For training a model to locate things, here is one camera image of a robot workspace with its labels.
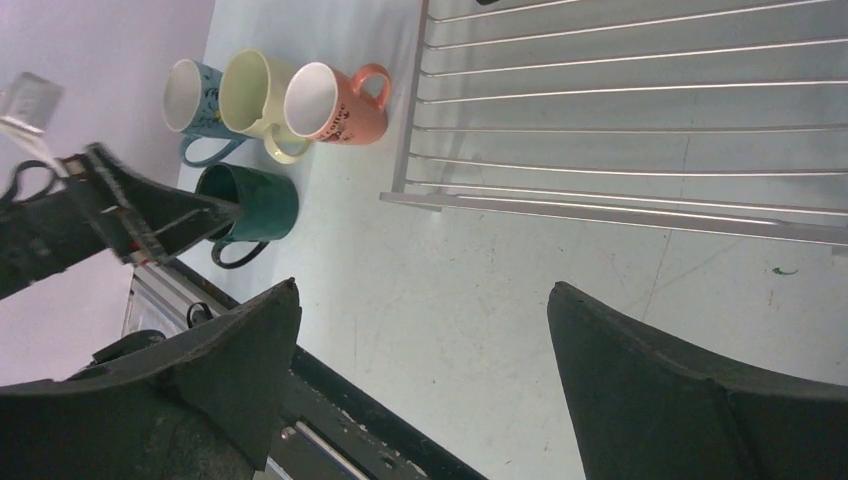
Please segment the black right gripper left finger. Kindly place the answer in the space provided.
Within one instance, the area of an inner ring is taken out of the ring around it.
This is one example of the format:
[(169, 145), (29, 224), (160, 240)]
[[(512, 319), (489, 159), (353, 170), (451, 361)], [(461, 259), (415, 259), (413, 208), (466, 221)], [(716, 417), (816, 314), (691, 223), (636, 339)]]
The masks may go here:
[(281, 428), (294, 279), (63, 380), (1, 390), (5, 479), (250, 479)]

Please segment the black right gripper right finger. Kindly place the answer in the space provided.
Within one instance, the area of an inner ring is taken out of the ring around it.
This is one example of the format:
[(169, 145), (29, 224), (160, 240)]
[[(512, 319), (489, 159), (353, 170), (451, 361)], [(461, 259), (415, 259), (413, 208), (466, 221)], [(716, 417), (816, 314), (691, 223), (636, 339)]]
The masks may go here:
[(711, 352), (558, 282), (547, 318), (589, 479), (843, 479), (847, 389)]

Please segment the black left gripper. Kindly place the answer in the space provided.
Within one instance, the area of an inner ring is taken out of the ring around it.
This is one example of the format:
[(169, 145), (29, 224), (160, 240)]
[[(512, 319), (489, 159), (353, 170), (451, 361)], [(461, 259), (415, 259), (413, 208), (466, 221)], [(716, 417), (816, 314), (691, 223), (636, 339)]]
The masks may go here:
[[(32, 169), (45, 186), (20, 198)], [(167, 263), (242, 216), (238, 204), (148, 179), (101, 143), (86, 146), (86, 181), (96, 192), (106, 238), (46, 162), (27, 160), (12, 171), (1, 196), (1, 298), (60, 274), (104, 250), (124, 264)]]

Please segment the dark teal mug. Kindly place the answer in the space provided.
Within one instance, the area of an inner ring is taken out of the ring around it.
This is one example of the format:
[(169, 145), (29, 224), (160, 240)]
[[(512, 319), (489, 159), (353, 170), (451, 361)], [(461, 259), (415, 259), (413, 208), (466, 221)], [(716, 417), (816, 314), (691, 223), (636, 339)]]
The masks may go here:
[[(287, 236), (300, 210), (298, 191), (289, 177), (223, 162), (203, 171), (194, 192), (235, 203), (243, 212), (238, 220), (208, 237), (213, 243), (211, 260), (226, 270), (247, 265), (271, 242)], [(224, 248), (238, 242), (253, 242), (255, 246), (238, 260), (224, 261)]]

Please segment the light blue mug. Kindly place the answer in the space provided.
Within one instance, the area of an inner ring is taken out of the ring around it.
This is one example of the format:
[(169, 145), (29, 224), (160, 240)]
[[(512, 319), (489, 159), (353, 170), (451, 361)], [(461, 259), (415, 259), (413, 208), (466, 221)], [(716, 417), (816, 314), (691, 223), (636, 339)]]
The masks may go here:
[[(192, 59), (181, 59), (170, 69), (163, 93), (163, 117), (172, 132), (183, 135), (179, 157), (189, 167), (206, 168), (220, 162), (249, 139), (223, 122), (219, 106), (222, 77), (220, 70)], [(191, 144), (206, 138), (228, 143), (206, 159), (189, 160)]]

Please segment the light green mug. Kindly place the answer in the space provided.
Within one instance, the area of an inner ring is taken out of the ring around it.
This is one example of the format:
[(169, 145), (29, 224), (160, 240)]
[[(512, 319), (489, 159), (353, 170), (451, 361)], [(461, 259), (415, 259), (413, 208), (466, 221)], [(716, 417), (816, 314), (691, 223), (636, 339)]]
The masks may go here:
[(293, 164), (311, 141), (291, 131), (284, 118), (285, 94), (296, 68), (276, 57), (247, 49), (227, 65), (219, 91), (226, 127), (263, 142), (267, 154), (281, 164)]

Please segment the small salmon pink mug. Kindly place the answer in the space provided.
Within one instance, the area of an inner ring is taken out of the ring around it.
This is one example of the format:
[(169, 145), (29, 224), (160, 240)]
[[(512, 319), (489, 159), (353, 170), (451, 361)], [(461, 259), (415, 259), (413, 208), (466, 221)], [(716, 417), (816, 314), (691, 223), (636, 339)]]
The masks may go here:
[(322, 62), (301, 67), (284, 97), (284, 119), (297, 136), (337, 145), (369, 145), (388, 128), (389, 72), (376, 63), (352, 76)]

